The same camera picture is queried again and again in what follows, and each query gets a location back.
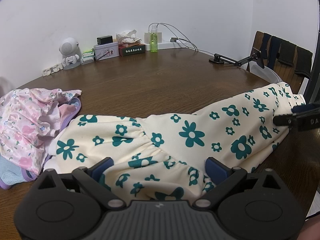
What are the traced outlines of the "cream green floral garment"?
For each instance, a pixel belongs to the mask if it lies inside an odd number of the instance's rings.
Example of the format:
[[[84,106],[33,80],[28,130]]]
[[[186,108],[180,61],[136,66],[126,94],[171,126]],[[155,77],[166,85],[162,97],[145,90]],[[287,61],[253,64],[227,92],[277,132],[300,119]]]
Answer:
[[[217,182],[205,170],[213,157],[254,171],[288,134],[273,123],[305,103],[281,82],[212,103],[193,114],[147,118],[81,115],[51,143],[44,168],[58,174],[90,168],[109,157],[98,182],[125,202],[195,201]]]

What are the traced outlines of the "wooden chair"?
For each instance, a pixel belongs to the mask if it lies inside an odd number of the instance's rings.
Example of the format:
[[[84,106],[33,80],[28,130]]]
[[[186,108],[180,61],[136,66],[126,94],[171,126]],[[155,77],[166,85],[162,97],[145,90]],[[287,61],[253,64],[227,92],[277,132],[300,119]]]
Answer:
[[[311,78],[313,53],[290,41],[257,31],[252,48],[261,52],[265,68],[256,62],[248,63],[245,70],[269,83],[284,81],[297,94],[304,79]]]

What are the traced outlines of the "pink floral satin garment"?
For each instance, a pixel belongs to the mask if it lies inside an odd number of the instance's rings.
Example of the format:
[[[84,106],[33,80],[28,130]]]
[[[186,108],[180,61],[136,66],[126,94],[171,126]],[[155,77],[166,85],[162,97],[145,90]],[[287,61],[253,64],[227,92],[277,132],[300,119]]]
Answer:
[[[59,106],[81,90],[15,89],[1,97],[1,156],[40,174],[46,157],[43,138],[55,138],[62,121]]]

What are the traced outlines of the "white power strip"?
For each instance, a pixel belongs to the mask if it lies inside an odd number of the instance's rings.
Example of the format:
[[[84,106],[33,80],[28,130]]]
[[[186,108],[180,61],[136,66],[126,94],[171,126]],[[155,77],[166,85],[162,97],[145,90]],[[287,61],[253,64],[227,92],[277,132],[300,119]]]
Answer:
[[[58,63],[52,67],[46,68],[42,70],[42,76],[49,76],[53,73],[57,73],[60,70],[63,70],[63,65],[61,63]]]

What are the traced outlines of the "green white small boxes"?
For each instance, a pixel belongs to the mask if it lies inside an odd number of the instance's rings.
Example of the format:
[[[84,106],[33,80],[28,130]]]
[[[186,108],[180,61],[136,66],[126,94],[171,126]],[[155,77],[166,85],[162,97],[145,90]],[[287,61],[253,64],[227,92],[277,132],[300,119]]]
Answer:
[[[82,53],[81,64],[88,64],[95,61],[95,52],[94,49],[84,51]]]

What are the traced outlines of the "white metal tin box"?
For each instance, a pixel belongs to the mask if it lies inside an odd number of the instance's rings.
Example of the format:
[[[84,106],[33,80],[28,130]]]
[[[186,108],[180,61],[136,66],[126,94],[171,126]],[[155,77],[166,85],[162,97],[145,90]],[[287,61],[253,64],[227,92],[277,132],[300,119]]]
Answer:
[[[118,42],[95,45],[93,47],[95,53],[95,60],[101,61],[119,56],[119,44]]]

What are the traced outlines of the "white robot speaker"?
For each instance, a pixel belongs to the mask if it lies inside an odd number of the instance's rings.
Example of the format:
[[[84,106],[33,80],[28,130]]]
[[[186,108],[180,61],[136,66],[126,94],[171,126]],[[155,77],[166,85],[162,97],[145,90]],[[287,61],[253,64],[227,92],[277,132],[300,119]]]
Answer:
[[[62,66],[64,70],[80,66],[80,50],[76,39],[72,37],[64,39],[59,47],[59,52],[62,54]]]

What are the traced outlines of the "small black box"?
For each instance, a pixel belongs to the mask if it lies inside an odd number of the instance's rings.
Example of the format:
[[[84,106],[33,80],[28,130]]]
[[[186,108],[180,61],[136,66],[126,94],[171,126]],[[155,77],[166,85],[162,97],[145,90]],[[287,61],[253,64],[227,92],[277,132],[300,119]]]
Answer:
[[[101,36],[97,38],[97,45],[104,45],[104,44],[109,44],[113,42],[113,36],[112,35],[106,35],[106,36]]]

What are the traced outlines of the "black tissue box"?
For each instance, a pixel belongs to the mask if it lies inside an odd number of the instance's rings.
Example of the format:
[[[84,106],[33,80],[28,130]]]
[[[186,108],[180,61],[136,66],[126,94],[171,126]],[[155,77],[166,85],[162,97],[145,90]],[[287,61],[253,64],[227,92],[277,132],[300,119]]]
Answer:
[[[142,43],[142,39],[138,38],[136,34],[136,29],[116,33],[120,56],[125,57],[145,53],[145,44]]]

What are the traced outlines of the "white power charger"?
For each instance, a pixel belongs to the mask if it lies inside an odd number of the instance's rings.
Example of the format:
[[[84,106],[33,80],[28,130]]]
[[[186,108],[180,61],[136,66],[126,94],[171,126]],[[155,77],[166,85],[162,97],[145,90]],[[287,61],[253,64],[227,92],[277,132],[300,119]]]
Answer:
[[[157,41],[157,43],[162,43],[162,33],[157,32],[157,33],[150,33],[150,32],[145,32],[144,33],[144,43],[145,44],[150,44],[150,41]]]

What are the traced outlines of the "green spray bottle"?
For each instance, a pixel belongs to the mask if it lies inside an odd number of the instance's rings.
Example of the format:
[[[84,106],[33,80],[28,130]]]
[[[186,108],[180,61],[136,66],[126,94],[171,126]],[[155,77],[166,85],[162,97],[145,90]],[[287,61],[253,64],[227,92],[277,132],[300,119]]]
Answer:
[[[150,30],[151,33],[157,33],[157,24],[153,24],[151,26],[151,30]],[[156,53],[158,51],[158,43],[157,41],[150,41],[150,51],[152,53]]]

